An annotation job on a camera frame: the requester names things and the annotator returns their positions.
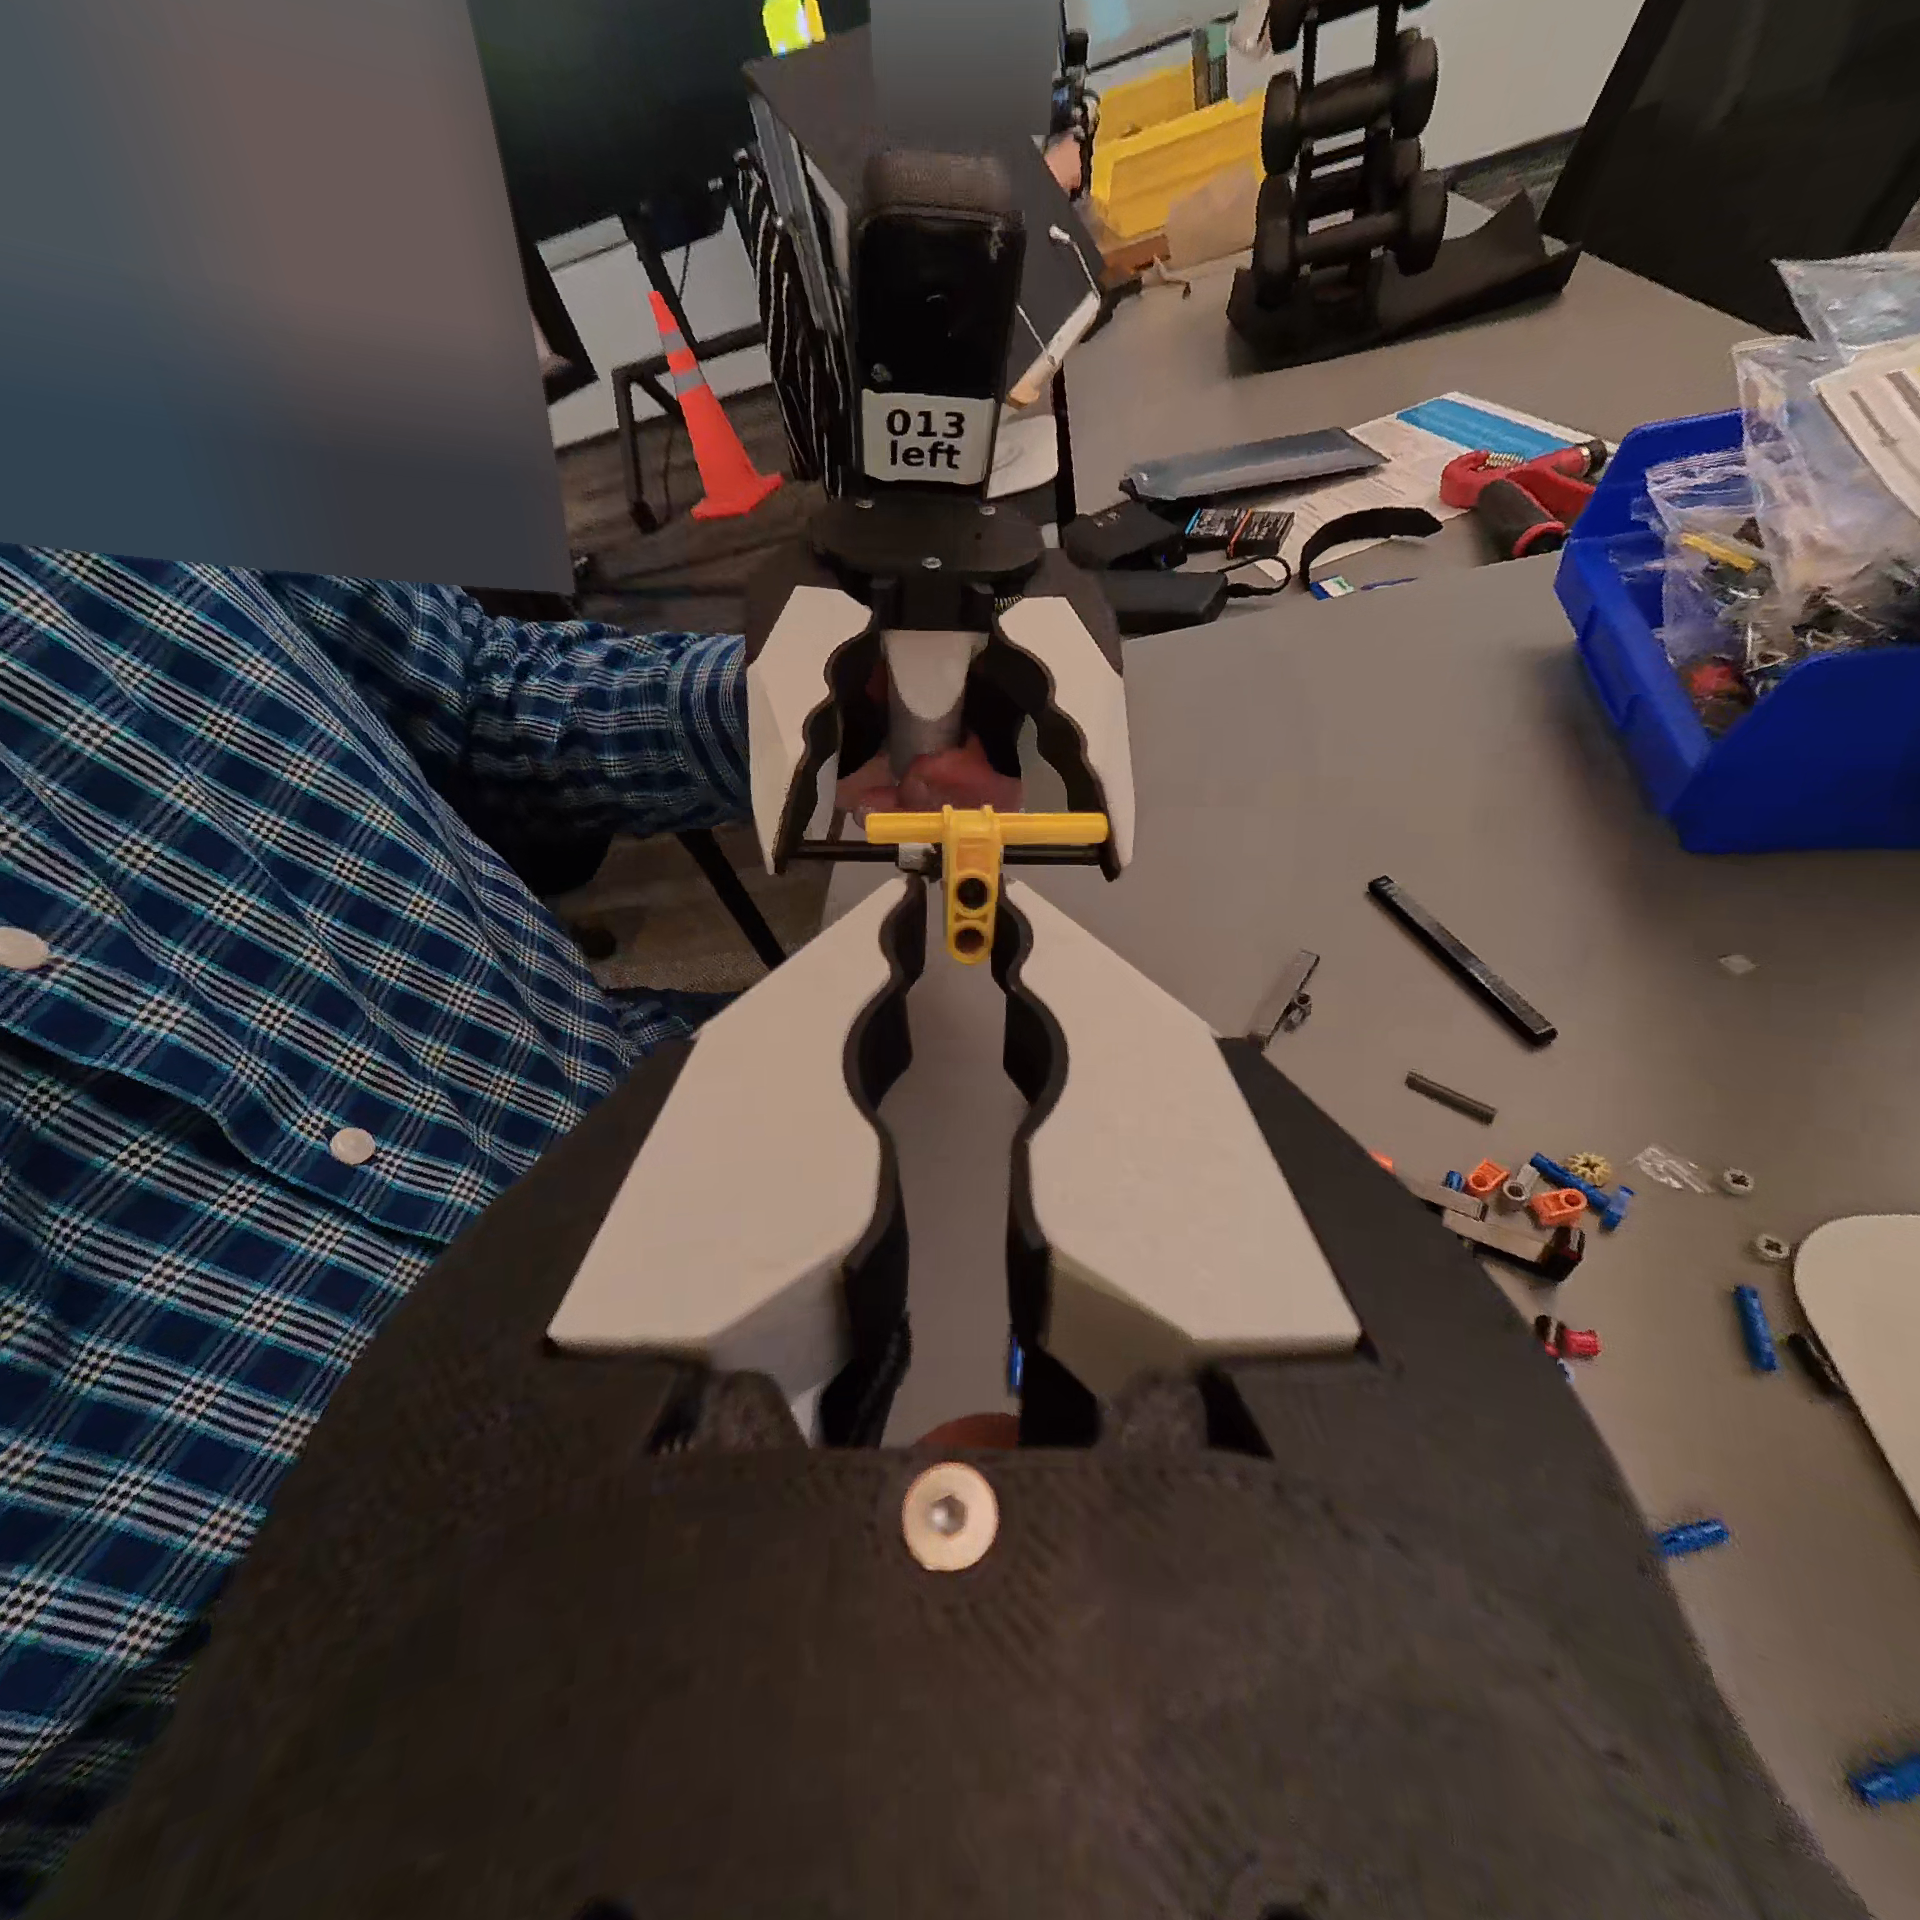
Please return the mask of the black power bank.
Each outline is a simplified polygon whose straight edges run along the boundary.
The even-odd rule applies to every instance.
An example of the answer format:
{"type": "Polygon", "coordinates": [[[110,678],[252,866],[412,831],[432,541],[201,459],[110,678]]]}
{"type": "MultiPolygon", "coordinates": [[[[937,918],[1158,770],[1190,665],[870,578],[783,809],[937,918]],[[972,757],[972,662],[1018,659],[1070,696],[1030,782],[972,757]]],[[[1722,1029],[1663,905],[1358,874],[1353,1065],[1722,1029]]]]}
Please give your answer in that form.
{"type": "Polygon", "coordinates": [[[1100,590],[1123,638],[1151,638],[1215,624],[1232,597],[1232,578],[1185,568],[1106,568],[1100,590]]]}

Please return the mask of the black monitor back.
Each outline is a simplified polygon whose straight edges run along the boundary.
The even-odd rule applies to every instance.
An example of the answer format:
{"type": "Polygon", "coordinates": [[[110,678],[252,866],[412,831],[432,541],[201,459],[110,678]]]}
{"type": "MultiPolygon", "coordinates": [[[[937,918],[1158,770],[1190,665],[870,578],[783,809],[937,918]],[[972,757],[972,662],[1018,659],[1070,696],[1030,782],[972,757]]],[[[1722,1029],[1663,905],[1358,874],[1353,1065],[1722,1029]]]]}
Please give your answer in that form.
{"type": "Polygon", "coordinates": [[[1759,332],[1916,207],[1914,4],[1643,4],[1542,228],[1759,332]]]}

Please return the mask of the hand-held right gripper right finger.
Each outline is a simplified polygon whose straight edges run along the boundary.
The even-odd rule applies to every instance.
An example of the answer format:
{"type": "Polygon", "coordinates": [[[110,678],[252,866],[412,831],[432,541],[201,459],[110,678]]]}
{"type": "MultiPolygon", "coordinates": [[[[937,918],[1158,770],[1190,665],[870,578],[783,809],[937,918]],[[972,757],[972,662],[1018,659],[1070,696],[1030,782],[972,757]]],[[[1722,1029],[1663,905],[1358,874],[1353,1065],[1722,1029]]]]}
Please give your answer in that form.
{"type": "Polygon", "coordinates": [[[1096,1443],[1146,1376],[1358,1358],[1359,1315],[1245,1092],[1264,1056],[1026,883],[1005,891],[995,985],[1025,1102],[1008,1187],[1022,1443],[1096,1443]]]}

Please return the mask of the black lego frame assembly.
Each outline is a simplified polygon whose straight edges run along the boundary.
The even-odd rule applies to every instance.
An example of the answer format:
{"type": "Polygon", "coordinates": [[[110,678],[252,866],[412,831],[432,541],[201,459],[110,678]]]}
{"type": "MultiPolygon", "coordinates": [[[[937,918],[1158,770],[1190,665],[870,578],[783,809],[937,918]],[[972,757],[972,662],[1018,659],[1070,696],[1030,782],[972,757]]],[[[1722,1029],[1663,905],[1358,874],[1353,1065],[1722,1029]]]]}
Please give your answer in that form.
{"type": "Polygon", "coordinates": [[[1513,1200],[1504,1183],[1497,1195],[1478,1200],[1461,1193],[1466,1171],[1459,1168],[1427,1177],[1406,1168],[1382,1150],[1372,1150],[1372,1161],[1406,1187],[1406,1193],[1468,1248],[1468,1255],[1493,1261],[1498,1269],[1511,1269],[1535,1289],[1562,1289],[1587,1261],[1587,1215],[1557,1232],[1535,1227],[1525,1204],[1540,1190],[1523,1183],[1523,1198],[1513,1200]]]}

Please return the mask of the white book stand wooden board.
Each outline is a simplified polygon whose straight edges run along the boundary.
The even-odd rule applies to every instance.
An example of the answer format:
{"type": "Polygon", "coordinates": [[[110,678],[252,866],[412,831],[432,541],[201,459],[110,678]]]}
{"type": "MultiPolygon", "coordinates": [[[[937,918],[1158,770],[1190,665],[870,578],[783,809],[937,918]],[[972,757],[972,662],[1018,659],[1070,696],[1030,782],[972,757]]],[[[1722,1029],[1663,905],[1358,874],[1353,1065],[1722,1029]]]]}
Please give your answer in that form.
{"type": "Polygon", "coordinates": [[[1860,1424],[1916,1508],[1916,1215],[1867,1211],[1817,1227],[1791,1257],[1791,1289],[1860,1424]]]}

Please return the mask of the pile of clear lego bags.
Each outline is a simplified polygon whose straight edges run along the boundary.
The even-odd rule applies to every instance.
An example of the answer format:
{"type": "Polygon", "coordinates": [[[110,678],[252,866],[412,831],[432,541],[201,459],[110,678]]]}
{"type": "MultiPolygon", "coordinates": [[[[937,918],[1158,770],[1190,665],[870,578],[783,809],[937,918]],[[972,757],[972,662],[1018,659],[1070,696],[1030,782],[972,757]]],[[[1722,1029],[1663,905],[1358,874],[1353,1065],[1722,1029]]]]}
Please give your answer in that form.
{"type": "Polygon", "coordinates": [[[1916,426],[1845,426],[1916,395],[1916,253],[1777,263],[1807,338],[1734,346],[1734,443],[1653,464],[1632,584],[1693,718],[1730,735],[1804,662],[1916,652],[1916,426]]]}

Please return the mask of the person's left hand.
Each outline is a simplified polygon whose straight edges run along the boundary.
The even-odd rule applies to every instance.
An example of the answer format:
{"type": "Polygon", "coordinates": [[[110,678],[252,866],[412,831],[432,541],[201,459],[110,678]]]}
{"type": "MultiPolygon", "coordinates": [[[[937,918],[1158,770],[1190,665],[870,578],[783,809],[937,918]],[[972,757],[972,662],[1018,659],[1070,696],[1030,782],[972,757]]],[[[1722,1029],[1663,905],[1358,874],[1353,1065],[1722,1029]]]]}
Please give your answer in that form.
{"type": "Polygon", "coordinates": [[[836,811],[868,820],[875,811],[1022,811],[1022,776],[992,766],[979,738],[917,757],[895,770],[883,752],[836,782],[836,811]]]}

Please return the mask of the black lego axle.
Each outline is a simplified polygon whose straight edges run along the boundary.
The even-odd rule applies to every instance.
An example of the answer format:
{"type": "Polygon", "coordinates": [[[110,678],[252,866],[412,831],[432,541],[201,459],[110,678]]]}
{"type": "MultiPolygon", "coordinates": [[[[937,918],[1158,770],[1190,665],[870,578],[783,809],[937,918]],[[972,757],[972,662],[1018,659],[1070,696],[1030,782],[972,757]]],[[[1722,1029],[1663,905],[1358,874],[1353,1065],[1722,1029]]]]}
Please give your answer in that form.
{"type": "MultiPolygon", "coordinates": [[[[796,850],[791,850],[783,874],[791,874],[801,866],[887,866],[895,867],[895,848],[900,846],[873,846],[873,843],[828,843],[828,839],[807,839],[796,850]]],[[[1005,846],[998,850],[998,861],[1008,866],[1066,866],[1066,867],[1096,867],[1099,874],[1110,877],[1110,857],[1103,848],[1093,846],[1005,846]]]]}

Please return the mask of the black dumbbell rack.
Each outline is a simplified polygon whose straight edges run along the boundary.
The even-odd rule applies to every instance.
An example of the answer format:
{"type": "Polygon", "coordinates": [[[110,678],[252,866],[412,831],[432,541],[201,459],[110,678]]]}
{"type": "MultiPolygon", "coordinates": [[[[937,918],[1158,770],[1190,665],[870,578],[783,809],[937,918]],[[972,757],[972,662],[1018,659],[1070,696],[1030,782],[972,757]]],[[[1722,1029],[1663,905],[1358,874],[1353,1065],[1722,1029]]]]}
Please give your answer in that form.
{"type": "Polygon", "coordinates": [[[1267,79],[1248,263],[1225,321],[1258,369],[1326,363],[1558,298],[1577,244],[1525,200],[1449,240],[1450,194],[1423,156],[1439,48],[1409,4],[1248,4],[1235,39],[1292,56],[1267,79]]]}

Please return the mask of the red handled tool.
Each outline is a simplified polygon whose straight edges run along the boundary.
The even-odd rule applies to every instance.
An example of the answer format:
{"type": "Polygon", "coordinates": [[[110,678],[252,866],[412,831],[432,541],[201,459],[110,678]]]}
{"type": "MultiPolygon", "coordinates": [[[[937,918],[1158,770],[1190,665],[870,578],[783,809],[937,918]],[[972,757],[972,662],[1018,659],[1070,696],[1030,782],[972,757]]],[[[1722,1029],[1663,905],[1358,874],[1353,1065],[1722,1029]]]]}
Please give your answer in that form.
{"type": "Polygon", "coordinates": [[[1439,476],[1439,497],[1474,516],[1491,561],[1558,553],[1609,464],[1606,440],[1577,440],[1535,459],[1461,452],[1439,476]]]}

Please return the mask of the instruction booklet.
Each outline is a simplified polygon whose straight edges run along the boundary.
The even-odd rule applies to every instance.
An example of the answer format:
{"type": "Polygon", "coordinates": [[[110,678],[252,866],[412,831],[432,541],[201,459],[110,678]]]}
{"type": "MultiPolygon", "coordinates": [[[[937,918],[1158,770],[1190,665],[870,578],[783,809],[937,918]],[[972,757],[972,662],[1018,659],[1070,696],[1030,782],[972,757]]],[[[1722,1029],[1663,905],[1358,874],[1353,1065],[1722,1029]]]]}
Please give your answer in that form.
{"type": "Polygon", "coordinates": [[[1916,516],[1916,335],[1815,375],[1813,392],[1882,490],[1916,516]]]}

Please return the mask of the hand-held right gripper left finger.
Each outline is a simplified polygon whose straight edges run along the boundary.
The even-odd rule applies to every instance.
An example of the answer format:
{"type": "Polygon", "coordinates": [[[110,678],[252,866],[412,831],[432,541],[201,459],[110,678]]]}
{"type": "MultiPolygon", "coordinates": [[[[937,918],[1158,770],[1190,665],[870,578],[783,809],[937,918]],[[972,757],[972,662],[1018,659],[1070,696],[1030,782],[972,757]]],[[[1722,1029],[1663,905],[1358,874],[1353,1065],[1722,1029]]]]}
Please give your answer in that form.
{"type": "Polygon", "coordinates": [[[880,1104],[912,1043],[925,883],[891,877],[691,1042],[545,1339],[766,1375],[875,1446],[911,1360],[908,1215],[880,1104]]]}

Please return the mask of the yellow lego pin connector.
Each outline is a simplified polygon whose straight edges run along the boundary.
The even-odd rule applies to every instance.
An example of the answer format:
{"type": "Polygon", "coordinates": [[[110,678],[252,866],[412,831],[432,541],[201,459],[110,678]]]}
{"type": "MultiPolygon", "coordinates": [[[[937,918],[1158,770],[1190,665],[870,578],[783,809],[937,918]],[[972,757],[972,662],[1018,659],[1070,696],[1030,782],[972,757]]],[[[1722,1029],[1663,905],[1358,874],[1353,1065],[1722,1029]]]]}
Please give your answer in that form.
{"type": "Polygon", "coordinates": [[[944,948],[976,967],[989,959],[1001,898],[1001,816],[992,809],[944,809],[941,878],[944,948]]]}

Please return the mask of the long black lego beam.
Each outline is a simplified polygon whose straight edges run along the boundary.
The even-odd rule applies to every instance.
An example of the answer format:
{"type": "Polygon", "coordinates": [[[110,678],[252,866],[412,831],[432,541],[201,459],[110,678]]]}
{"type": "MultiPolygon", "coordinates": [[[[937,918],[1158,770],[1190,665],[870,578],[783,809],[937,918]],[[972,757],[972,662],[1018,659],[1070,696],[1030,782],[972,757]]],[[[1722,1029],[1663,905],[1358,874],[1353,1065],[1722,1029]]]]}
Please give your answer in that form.
{"type": "Polygon", "coordinates": [[[1459,986],[1493,1013],[1504,1029],[1527,1046],[1548,1046],[1558,1028],[1535,1009],[1493,964],[1468,948],[1433,911],[1414,898],[1402,883],[1377,877],[1365,885],[1367,898],[1406,930],[1459,986]]]}

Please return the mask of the person's torso in plaid shirt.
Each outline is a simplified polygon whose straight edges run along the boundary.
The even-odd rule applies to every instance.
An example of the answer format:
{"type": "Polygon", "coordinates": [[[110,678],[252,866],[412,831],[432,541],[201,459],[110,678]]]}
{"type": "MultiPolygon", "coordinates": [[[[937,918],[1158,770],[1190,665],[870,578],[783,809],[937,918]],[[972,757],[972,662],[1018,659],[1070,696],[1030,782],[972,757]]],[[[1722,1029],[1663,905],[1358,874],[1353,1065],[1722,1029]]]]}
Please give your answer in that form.
{"type": "Polygon", "coordinates": [[[4,546],[5,1914],[378,1325],[708,1015],[470,824],[462,597],[4,546]]]}

